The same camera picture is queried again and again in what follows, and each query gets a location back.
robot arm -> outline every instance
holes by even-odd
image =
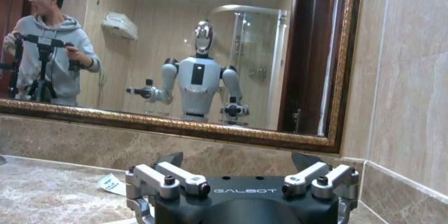
[[[162,101],[171,104],[174,96],[172,91],[175,88],[175,80],[178,76],[179,65],[176,59],[167,59],[162,67],[163,88],[158,89],[152,85],[152,80],[147,80],[147,86],[143,89],[127,88],[130,94],[138,94],[150,102]]]
[[[230,104],[222,108],[222,113],[227,115],[227,117],[232,120],[236,120],[240,116],[250,115],[250,109],[247,105],[242,105],[242,88],[240,88],[240,79],[238,77],[239,73],[236,72],[236,68],[230,66],[228,68],[222,70],[222,78],[226,87],[231,93]]]

man's hand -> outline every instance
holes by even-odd
[[[8,33],[8,35],[6,36],[4,40],[3,40],[3,48],[8,50],[8,52],[15,55],[16,54],[16,37],[15,37],[15,33],[18,33],[18,31],[14,31],[11,33]]]
[[[67,46],[67,57],[71,60],[78,60],[86,67],[91,67],[94,65],[94,59],[88,57],[83,52],[72,46]]]

marble countertop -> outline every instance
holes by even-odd
[[[0,223],[102,224],[134,217],[126,198],[96,183],[123,171],[7,156],[0,165]],[[350,224],[383,224],[360,203]]]

shower door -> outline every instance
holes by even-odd
[[[276,107],[274,92],[282,86],[279,69],[284,12],[248,6],[238,6],[232,10],[222,9],[226,10],[222,14],[218,11],[211,16],[218,30],[218,51],[224,53],[218,58],[226,66],[236,67],[243,91],[242,103],[250,107],[250,116],[240,118],[239,122],[248,127],[267,129],[271,124],[271,111]],[[230,101],[227,90],[222,98],[223,103]]]

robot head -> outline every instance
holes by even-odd
[[[195,47],[199,55],[208,55],[214,41],[214,27],[208,21],[200,21],[195,29]]]

